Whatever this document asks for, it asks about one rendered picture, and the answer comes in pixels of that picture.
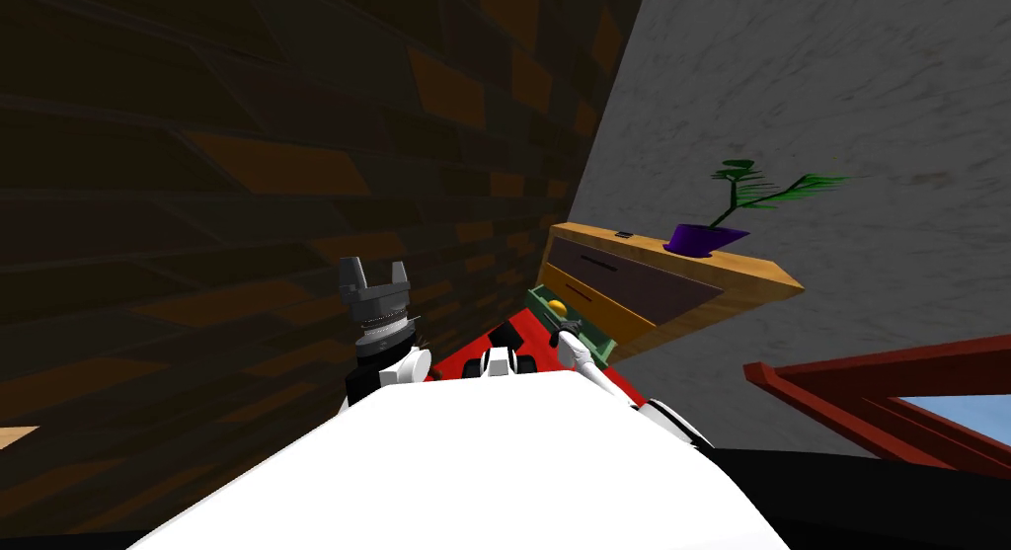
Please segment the red framed window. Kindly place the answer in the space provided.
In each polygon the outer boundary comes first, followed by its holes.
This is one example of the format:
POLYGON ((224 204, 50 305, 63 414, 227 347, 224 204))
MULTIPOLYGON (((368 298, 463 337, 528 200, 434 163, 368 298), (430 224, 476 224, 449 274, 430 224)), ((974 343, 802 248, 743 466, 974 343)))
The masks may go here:
POLYGON ((1011 394, 1011 334, 743 374, 877 457, 1011 480, 1011 446, 909 402, 1011 394))

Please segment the wooden dresser with dark drawers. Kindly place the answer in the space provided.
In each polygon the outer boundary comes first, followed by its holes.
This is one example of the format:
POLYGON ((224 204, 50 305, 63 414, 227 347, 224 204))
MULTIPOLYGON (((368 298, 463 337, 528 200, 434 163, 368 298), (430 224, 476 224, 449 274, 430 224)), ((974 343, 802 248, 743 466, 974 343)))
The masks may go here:
POLYGON ((555 224, 537 281, 615 342, 612 364, 804 292, 770 261, 720 251, 696 259, 663 246, 656 238, 555 224))

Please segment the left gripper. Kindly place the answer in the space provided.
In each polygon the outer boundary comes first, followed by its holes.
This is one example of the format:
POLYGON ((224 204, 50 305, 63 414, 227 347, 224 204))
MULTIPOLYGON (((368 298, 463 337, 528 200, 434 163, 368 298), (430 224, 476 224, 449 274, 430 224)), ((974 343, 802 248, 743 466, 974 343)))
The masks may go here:
POLYGON ((401 261, 392 264, 391 283, 367 287, 360 258, 341 258, 339 283, 341 300, 355 323, 367 324, 387 317, 405 310, 409 303, 411 284, 401 261))

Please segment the green plant in purple pot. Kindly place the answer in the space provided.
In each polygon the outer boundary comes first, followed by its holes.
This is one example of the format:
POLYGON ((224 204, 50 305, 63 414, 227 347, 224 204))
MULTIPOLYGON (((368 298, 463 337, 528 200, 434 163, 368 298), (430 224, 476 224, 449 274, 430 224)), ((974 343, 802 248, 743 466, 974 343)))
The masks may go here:
POLYGON ((677 225, 663 246, 667 251, 692 259, 709 258, 713 252, 748 235, 746 231, 722 225, 736 211, 775 209, 787 201, 834 191, 849 180, 847 176, 809 173, 786 187, 778 187, 767 180, 751 159, 723 160, 722 166, 711 178, 729 184, 728 207, 708 224, 677 225))

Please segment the green drawer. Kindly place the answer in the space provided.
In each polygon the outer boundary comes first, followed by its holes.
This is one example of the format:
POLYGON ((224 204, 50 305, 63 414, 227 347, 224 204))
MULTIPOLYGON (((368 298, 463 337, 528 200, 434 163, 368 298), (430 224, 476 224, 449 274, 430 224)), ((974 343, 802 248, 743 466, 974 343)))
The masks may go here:
POLYGON ((530 289, 525 297, 525 306, 530 310, 535 318, 541 322, 544 328, 551 333, 564 322, 579 323, 579 338, 587 346, 589 352, 598 364, 598 368, 606 369, 608 366, 608 356, 616 343, 605 336, 595 325, 588 320, 573 305, 563 301, 555 295, 546 285, 536 285, 530 289), (552 301, 561 302, 566 309, 564 315, 559 315, 549 306, 552 301))

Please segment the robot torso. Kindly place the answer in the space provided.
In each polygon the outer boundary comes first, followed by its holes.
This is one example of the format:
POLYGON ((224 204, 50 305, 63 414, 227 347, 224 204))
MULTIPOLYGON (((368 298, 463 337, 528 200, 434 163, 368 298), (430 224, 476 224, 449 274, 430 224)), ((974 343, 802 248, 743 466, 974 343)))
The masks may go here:
POLYGON ((402 382, 129 550, 789 550, 663 402, 593 364, 402 382))

